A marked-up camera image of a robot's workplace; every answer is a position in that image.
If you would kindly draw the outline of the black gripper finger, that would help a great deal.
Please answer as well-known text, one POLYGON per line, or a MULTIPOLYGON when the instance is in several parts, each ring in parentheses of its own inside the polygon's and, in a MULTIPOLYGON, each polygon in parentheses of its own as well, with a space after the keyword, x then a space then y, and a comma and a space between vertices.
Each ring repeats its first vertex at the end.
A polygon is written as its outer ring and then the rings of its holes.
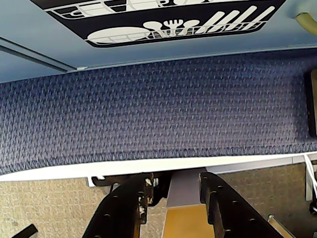
POLYGON ((200 173, 200 202, 216 238, 290 238, 274 217, 268 220, 219 176, 200 173))
POLYGON ((131 176, 99 204, 84 238, 138 238, 153 198, 152 173, 131 176))

